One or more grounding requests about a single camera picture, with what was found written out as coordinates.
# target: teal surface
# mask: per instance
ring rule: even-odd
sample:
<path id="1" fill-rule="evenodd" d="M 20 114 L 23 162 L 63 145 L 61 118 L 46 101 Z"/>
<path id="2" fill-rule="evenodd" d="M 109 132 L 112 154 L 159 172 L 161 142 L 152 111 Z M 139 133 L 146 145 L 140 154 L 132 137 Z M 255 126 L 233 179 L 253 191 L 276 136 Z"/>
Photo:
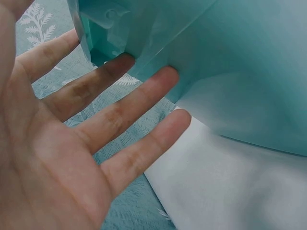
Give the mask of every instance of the teal surface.
<path id="1" fill-rule="evenodd" d="M 95 65 L 131 53 L 141 81 L 171 65 L 167 98 L 217 134 L 307 156 L 307 1 L 68 3 Z"/>
<path id="2" fill-rule="evenodd" d="M 73 23 L 66 0 L 36 0 L 17 23 L 17 54 L 58 37 L 72 28 Z M 46 97 L 93 69 L 92 64 L 84 57 L 82 49 L 78 47 L 50 73 L 37 81 L 33 85 L 34 91 L 38 98 Z M 138 80 L 124 76 L 66 124 L 71 127 L 78 125 L 139 85 Z M 94 156 L 96 162 L 101 163 L 125 146 L 139 140 L 173 108 L 174 105 L 168 100 L 162 100 L 123 135 L 100 150 Z M 146 177 L 142 175 L 113 202 L 101 229 L 175 230 L 175 226 L 166 218 L 162 205 Z"/>

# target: teal plastic object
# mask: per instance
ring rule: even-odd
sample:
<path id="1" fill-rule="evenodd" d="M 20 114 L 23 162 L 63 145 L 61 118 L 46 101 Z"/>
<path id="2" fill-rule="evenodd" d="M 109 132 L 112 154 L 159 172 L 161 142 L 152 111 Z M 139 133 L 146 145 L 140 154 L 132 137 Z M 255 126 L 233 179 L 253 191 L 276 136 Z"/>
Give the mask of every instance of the teal plastic object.
<path id="1" fill-rule="evenodd" d="M 307 156 L 307 1 L 68 0 L 87 58 L 128 52 L 145 81 L 180 73 L 167 98 L 219 135 Z"/>

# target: white surface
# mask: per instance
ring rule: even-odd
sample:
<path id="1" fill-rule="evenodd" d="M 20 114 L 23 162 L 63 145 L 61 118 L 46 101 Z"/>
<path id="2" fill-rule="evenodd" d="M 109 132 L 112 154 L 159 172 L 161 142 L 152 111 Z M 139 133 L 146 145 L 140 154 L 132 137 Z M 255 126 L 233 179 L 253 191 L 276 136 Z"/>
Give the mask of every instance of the white surface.
<path id="1" fill-rule="evenodd" d="M 307 158 L 215 136 L 196 119 L 146 176 L 179 230 L 307 229 Z"/>

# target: knuckle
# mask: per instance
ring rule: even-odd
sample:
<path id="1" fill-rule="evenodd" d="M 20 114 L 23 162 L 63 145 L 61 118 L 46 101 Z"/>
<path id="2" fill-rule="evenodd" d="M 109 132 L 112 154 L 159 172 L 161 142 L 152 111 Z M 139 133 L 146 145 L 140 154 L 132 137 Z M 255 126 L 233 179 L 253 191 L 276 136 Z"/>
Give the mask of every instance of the knuckle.
<path id="1" fill-rule="evenodd" d="M 72 97 L 74 99 L 81 99 L 81 102 L 84 104 L 88 104 L 92 98 L 92 92 L 90 86 L 85 82 L 72 82 L 71 85 L 67 87 L 71 87 Z"/>
<path id="2" fill-rule="evenodd" d="M 57 64 L 57 58 L 56 58 L 57 54 L 49 44 L 45 44 L 44 46 L 42 46 L 42 52 L 44 56 L 49 60 L 51 65 Z"/>
<path id="3" fill-rule="evenodd" d="M 105 113 L 105 120 L 114 128 L 113 137 L 122 132 L 124 127 L 124 111 L 117 103 L 113 104 L 112 108 Z"/>
<path id="4" fill-rule="evenodd" d="M 144 172 L 141 164 L 142 153 L 140 150 L 127 154 L 126 167 L 129 172 L 132 173 L 133 178 L 138 178 Z"/>

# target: palm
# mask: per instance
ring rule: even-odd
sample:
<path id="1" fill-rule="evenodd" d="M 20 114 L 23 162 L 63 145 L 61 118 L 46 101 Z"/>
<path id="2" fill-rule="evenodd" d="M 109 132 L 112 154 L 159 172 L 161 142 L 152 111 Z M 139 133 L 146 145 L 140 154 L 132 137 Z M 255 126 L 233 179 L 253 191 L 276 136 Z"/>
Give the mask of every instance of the palm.
<path id="1" fill-rule="evenodd" d="M 75 128 L 63 122 L 84 109 L 134 63 L 121 55 L 39 100 L 32 83 L 77 45 L 74 31 L 15 60 L 14 25 L 31 0 L 0 0 L 0 225 L 7 228 L 96 229 L 112 200 L 187 128 L 176 111 L 147 137 L 97 165 L 92 155 L 157 103 L 176 83 L 164 68 L 140 88 Z"/>

